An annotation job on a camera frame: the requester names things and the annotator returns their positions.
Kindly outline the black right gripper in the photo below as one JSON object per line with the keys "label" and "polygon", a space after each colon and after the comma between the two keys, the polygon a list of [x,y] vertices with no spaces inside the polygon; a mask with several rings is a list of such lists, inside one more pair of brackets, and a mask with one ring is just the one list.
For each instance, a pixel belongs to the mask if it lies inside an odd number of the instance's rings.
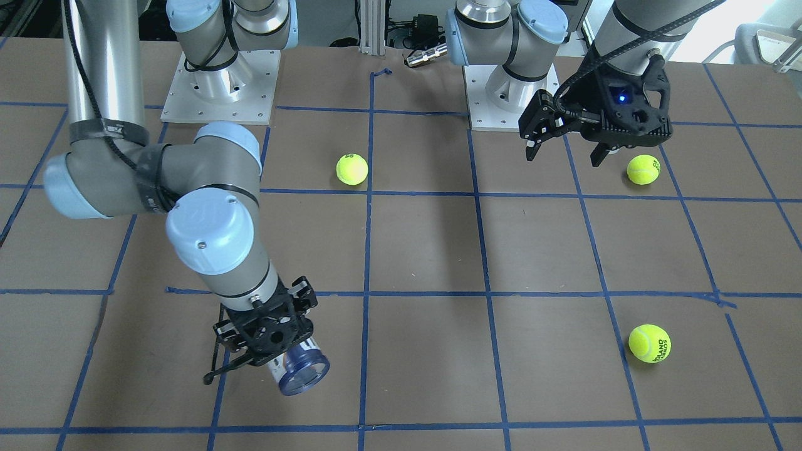
{"label": "black right gripper", "polygon": [[307,277],[301,276],[287,288],[279,281],[266,301],[250,298],[252,310],[236,311],[223,306],[226,319],[213,326],[217,342],[232,354],[242,354],[216,368],[218,352],[212,354],[212,371],[203,376],[211,385],[215,377],[244,365],[263,366],[313,335],[313,322],[306,315],[318,305],[317,294]]}

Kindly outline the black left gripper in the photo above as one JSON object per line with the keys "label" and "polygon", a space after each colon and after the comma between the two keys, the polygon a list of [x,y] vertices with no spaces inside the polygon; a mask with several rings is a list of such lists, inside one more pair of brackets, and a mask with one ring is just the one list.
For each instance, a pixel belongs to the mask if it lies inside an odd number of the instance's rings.
{"label": "black left gripper", "polygon": [[[534,160],[544,141],[570,132],[569,125],[579,125],[585,140],[598,143],[590,154],[593,167],[618,147],[656,147],[670,139],[670,83],[664,68],[661,54],[649,58],[641,75],[602,62],[598,53],[587,54],[578,80],[564,83],[554,97],[537,90],[519,117],[527,162]],[[555,103],[570,116],[568,121]]]}

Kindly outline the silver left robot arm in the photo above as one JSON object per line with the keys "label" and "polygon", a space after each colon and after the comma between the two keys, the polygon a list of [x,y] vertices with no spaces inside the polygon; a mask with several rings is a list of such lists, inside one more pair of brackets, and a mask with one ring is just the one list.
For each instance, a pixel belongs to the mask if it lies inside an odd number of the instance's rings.
{"label": "silver left robot arm", "polygon": [[615,1],[581,65],[554,93],[540,86],[569,17],[552,1],[458,1],[445,38],[458,66],[495,66],[489,89],[501,108],[519,111],[519,137],[531,161],[545,141],[578,132],[595,143],[601,165],[619,148],[669,140],[670,82],[665,62],[717,1]]}

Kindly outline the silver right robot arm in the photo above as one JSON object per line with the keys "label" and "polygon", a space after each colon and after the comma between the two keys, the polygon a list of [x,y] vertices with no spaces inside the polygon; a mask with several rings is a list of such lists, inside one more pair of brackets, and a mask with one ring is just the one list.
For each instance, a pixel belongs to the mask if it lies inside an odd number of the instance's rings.
{"label": "silver right robot arm", "polygon": [[221,302],[217,342],[239,357],[204,376],[266,366],[285,396],[330,369],[307,313],[306,277],[285,286],[259,237],[260,145],[231,121],[188,145],[152,145],[143,125],[138,15],[145,2],[63,1],[70,149],[48,160],[43,185],[69,218],[165,214],[178,258]]}

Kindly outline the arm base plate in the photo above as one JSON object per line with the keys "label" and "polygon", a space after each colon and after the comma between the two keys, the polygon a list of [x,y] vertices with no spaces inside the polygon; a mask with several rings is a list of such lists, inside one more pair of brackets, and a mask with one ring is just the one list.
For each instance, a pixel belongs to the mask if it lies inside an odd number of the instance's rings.
{"label": "arm base plate", "polygon": [[518,121],[538,90],[554,93],[559,86],[554,66],[544,79],[521,81],[503,66],[473,65],[463,68],[471,129],[519,132]]}
{"label": "arm base plate", "polygon": [[206,125],[232,121],[269,125],[281,52],[245,51],[220,71],[188,71],[182,55],[160,119],[167,123]]}

